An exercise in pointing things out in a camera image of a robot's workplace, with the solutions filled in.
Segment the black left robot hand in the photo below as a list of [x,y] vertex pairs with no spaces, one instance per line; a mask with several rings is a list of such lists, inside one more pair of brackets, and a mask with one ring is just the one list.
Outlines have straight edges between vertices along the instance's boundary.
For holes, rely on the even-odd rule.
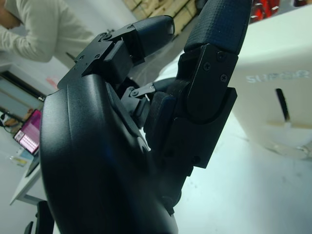
[[175,78],[140,88],[130,70],[174,36],[156,16],[98,35],[44,101],[39,157],[62,234],[176,234],[174,206],[194,167],[206,168],[237,97],[228,86],[250,0],[210,0]]

